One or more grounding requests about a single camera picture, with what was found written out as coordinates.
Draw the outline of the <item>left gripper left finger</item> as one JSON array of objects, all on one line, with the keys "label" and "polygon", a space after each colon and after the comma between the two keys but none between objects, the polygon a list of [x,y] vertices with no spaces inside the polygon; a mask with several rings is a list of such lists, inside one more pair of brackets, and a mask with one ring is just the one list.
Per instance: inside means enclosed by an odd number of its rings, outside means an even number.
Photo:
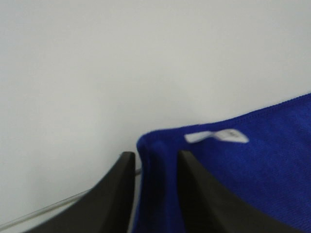
[{"label": "left gripper left finger", "polygon": [[136,157],[123,152],[109,172],[72,206],[31,233],[125,233],[135,193]]}]

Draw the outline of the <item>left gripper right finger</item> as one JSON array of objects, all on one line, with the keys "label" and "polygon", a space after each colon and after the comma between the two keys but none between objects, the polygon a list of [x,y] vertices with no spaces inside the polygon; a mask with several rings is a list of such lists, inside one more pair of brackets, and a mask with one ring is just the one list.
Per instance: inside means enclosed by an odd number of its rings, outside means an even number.
[{"label": "left gripper right finger", "polygon": [[286,154],[178,154],[178,198],[189,233],[308,233],[311,173]]}]

